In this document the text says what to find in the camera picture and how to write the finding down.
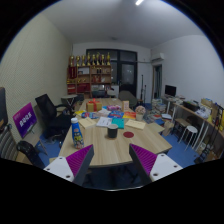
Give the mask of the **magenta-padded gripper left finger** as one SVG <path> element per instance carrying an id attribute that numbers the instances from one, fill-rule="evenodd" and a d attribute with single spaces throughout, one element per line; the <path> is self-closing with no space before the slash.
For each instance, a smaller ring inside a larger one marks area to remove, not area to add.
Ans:
<path id="1" fill-rule="evenodd" d="M 67 157 L 57 157 L 44 170 L 81 186 L 93 156 L 94 147 L 89 145 Z"/>

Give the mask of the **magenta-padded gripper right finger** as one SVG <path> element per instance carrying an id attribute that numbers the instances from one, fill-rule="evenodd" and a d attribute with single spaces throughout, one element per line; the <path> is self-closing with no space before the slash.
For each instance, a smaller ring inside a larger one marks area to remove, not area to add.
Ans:
<path id="1" fill-rule="evenodd" d="M 154 154 L 134 144 L 129 145 L 129 154 L 144 185 L 182 169 L 179 164 L 166 154 Z"/>

